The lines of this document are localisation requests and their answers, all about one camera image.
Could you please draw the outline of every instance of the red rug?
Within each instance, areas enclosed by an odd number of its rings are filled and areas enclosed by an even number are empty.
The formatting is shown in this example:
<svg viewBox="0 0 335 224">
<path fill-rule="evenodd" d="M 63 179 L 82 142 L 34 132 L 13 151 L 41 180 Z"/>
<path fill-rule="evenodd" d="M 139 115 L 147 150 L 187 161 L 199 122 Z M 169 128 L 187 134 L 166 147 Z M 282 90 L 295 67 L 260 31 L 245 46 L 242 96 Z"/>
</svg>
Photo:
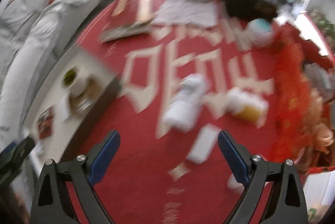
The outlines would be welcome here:
<svg viewBox="0 0 335 224">
<path fill-rule="evenodd" d="M 132 74 L 126 86 L 141 91 L 136 99 L 133 98 L 135 94 L 131 95 L 128 92 L 114 101 L 85 144 L 78 148 L 78 153 L 84 154 L 95 143 L 100 142 L 110 130 L 118 130 L 121 134 L 120 149 L 102 182 L 94 188 L 117 224 L 223 223 L 237 202 L 239 194 L 227 188 L 231 171 L 219 147 L 216 145 L 209 159 L 201 165 L 192 164 L 185 160 L 185 157 L 200 128 L 208 123 L 228 130 L 237 142 L 244 144 L 251 153 L 268 157 L 277 139 L 274 122 L 276 96 L 275 94 L 263 95 L 269 101 L 270 108 L 266 123 L 260 129 L 237 120 L 229 114 L 217 119 L 210 105 L 205 104 L 198 123 L 191 132 L 183 134 L 171 129 L 162 136 L 157 129 L 162 105 L 169 90 L 167 88 L 169 70 L 174 68 L 174 79 L 177 77 L 181 79 L 199 70 L 197 61 L 201 57 L 206 58 L 201 54 L 216 51 L 219 57 L 215 62 L 209 59 L 202 64 L 205 64 L 207 77 L 212 84 L 212 95 L 224 95 L 226 90 L 233 86 L 229 60 L 236 57 L 241 76 L 247 76 L 249 69 L 243 64 L 245 53 L 240 53 L 234 42 L 227 44 L 225 38 L 227 34 L 222 26 L 214 28 L 222 36 L 217 44 L 211 42 L 206 36 L 201 37 L 206 33 L 204 30 L 199 32 L 191 27 L 173 27 L 170 32 L 167 30 L 167 35 L 159 41 L 151 35 L 139 35 L 118 40 L 115 45 L 114 42 L 100 44 L 99 34 L 109 22 L 117 26 L 132 23 L 136 18 L 138 0 L 128 0 L 123 12 L 117 16 L 111 16 L 118 1 L 107 7 L 77 41 L 78 45 L 100 59 L 107 67 L 114 72 L 119 72 L 120 77 L 124 77 L 122 73 L 125 72 L 127 60 L 132 54 L 135 55 L 133 64 L 128 61 L 128 65 L 132 66 Z M 152 0 L 151 10 L 157 11 L 163 1 Z M 176 37 L 182 39 L 174 45 L 171 41 Z M 160 47 L 159 51 L 155 52 L 157 64 L 153 75 L 156 74 L 158 79 L 151 85 L 154 88 L 143 92 L 143 88 L 149 83 L 148 75 L 151 73 L 148 69 L 152 68 L 151 62 L 154 63 L 154 58 L 147 57 L 145 51 L 134 51 L 153 49 L 156 46 Z M 274 57 L 266 49 L 252 49 L 250 52 L 258 79 L 272 78 Z M 191 54 L 188 56 L 190 62 L 182 65 L 187 60 L 184 58 L 182 61 L 174 62 L 174 67 L 171 67 L 171 62 L 168 60 L 172 54 L 176 55 L 175 58 Z M 222 83 L 217 83 L 218 79 L 215 78 L 217 72 L 223 72 L 223 86 Z M 174 180 L 169 171 L 179 165 L 186 168 L 188 172 Z M 266 196 L 269 189 L 268 185 L 264 191 Z M 259 221 L 265 202 L 266 197 L 262 197 L 252 223 Z M 82 223 L 86 223 L 82 213 L 79 213 L 79 218 Z"/>
</svg>

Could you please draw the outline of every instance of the blue gripper pad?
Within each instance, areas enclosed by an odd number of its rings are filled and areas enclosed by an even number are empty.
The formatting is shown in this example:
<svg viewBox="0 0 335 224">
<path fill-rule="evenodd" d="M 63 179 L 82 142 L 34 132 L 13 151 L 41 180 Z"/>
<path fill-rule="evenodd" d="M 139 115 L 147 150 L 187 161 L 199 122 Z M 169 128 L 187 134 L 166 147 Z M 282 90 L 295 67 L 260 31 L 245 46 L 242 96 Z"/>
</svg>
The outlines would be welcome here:
<svg viewBox="0 0 335 224">
<path fill-rule="evenodd" d="M 120 133 L 115 130 L 111 136 L 103 142 L 105 142 L 105 144 L 91 163 L 88 181 L 92 186 L 101 182 L 109 164 L 118 151 L 121 142 Z"/>
<path fill-rule="evenodd" d="M 248 166 L 245 163 L 245 160 L 241 157 L 241 155 L 237 151 L 237 146 L 239 149 L 244 149 L 245 154 L 248 154 L 245 147 L 242 145 L 238 145 L 234 139 L 232 141 L 227 137 L 224 131 L 221 131 L 218 136 L 218 145 L 222 154 L 224 155 L 235 179 L 237 182 L 242 183 L 244 187 L 247 187 L 249 183 L 249 170 Z"/>
</svg>

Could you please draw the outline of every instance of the white sofa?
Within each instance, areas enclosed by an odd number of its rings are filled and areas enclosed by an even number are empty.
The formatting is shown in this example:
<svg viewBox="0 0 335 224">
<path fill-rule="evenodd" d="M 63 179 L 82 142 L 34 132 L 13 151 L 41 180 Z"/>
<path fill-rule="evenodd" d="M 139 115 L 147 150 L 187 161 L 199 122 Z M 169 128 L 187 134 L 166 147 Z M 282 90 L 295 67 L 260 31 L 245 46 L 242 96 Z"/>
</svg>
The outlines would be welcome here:
<svg viewBox="0 0 335 224">
<path fill-rule="evenodd" d="M 22 38 L 13 41 L 15 47 L 10 51 L 18 52 L 4 78 L 0 97 L 0 151 L 12 140 L 17 140 L 34 96 L 77 28 L 100 1 L 55 0 L 38 17 L 37 13 L 32 13 L 35 21 L 25 41 Z M 19 15 L 20 8 L 16 10 L 15 14 Z M 2 39 L 6 36 L 4 30 L 2 28 Z"/>
<path fill-rule="evenodd" d="M 22 123 L 71 37 L 101 0 L 14 0 L 0 16 L 0 152 L 23 138 Z M 30 209 L 32 172 L 25 162 L 14 190 Z"/>
</svg>

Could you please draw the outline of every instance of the green food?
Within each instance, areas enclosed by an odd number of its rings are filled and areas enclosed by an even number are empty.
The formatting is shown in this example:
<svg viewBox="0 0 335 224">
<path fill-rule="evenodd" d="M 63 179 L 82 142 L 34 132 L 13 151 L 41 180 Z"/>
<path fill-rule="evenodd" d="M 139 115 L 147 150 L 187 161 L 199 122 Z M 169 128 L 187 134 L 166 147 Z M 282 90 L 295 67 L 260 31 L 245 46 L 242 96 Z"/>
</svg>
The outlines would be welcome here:
<svg viewBox="0 0 335 224">
<path fill-rule="evenodd" d="M 77 76 L 77 72 L 74 68 L 71 68 L 70 70 L 68 70 L 64 75 L 64 79 L 63 79 L 64 86 L 65 87 L 70 86 L 73 83 L 76 76 Z"/>
</svg>

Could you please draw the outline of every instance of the table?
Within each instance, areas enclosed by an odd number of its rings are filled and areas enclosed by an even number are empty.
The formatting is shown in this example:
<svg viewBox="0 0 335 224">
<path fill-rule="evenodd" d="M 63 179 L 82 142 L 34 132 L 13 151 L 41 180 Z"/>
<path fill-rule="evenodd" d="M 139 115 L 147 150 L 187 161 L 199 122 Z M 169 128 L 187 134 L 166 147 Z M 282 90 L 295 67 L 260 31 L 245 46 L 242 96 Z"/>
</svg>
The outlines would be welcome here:
<svg viewBox="0 0 335 224">
<path fill-rule="evenodd" d="M 94 187 L 117 224 L 219 224 L 239 197 L 227 189 L 231 171 L 224 157 L 217 145 L 202 165 L 185 157 L 200 128 L 208 123 L 228 130 L 251 153 L 269 157 L 277 140 L 272 78 L 275 59 L 267 49 L 240 53 L 228 25 L 234 23 L 222 17 L 211 30 L 156 27 L 150 35 L 99 42 L 101 31 L 109 23 L 117 26 L 145 19 L 163 1 L 116 0 L 78 38 L 76 44 L 120 73 L 123 84 L 119 98 L 106 109 L 78 153 L 88 152 L 110 130 L 120 132 L 120 149 L 102 182 Z M 183 134 L 166 128 L 160 118 L 179 80 L 193 72 L 205 74 L 211 89 L 197 126 Z M 223 115 L 222 100 L 227 90 L 241 80 L 270 103 L 266 123 L 260 129 Z M 265 82 L 270 89 L 259 90 Z M 260 216 L 258 209 L 252 223 Z M 82 215 L 79 218 L 86 223 Z"/>
<path fill-rule="evenodd" d="M 63 121 L 58 107 L 59 102 L 68 91 L 63 87 L 62 80 L 66 71 L 74 66 L 79 67 L 85 74 L 93 75 L 101 85 L 102 92 L 86 116 L 71 117 Z M 60 162 L 75 157 L 74 149 L 90 133 L 100 115 L 115 98 L 119 88 L 116 75 L 84 50 L 73 45 L 64 53 L 39 89 L 23 125 L 27 131 L 38 137 L 37 120 L 39 116 L 46 109 L 54 106 L 53 133 L 44 142 L 45 153 L 38 156 L 33 150 L 30 154 L 37 175 L 41 173 L 46 159 L 52 158 Z"/>
</svg>

